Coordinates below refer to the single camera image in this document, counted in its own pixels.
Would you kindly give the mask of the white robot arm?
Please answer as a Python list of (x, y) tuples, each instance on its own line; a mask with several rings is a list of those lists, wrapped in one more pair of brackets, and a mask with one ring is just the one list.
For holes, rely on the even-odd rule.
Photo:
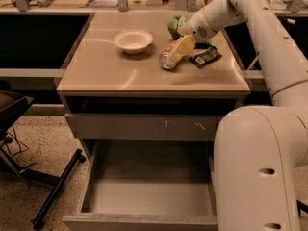
[(206, 30), (245, 21), (270, 95), (220, 122), (214, 142), (218, 231), (300, 231), (295, 167), (308, 163), (308, 62), (270, 0), (213, 0), (180, 29), (197, 41)]

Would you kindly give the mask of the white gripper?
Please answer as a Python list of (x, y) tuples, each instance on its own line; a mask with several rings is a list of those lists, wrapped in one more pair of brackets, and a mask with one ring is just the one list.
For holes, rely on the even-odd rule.
[(221, 29), (221, 20), (216, 14), (204, 7), (193, 14), (189, 20), (178, 29), (183, 36), (177, 40), (168, 54), (173, 62), (179, 62), (184, 56), (194, 50), (196, 43), (205, 43), (214, 37)]

